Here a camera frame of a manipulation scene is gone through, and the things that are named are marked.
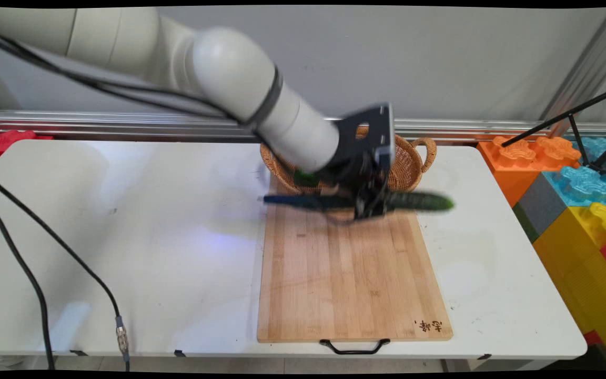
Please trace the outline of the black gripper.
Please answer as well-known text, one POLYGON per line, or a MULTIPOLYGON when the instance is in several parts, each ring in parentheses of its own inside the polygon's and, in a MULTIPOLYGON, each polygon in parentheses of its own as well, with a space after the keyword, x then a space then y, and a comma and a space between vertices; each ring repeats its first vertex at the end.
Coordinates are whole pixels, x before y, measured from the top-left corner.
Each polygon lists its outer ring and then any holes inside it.
POLYGON ((388 188, 390 155, 360 153, 354 157, 329 166, 329 174, 334 183, 334 194, 355 198, 355 221, 384 216, 389 211, 384 194, 388 188))

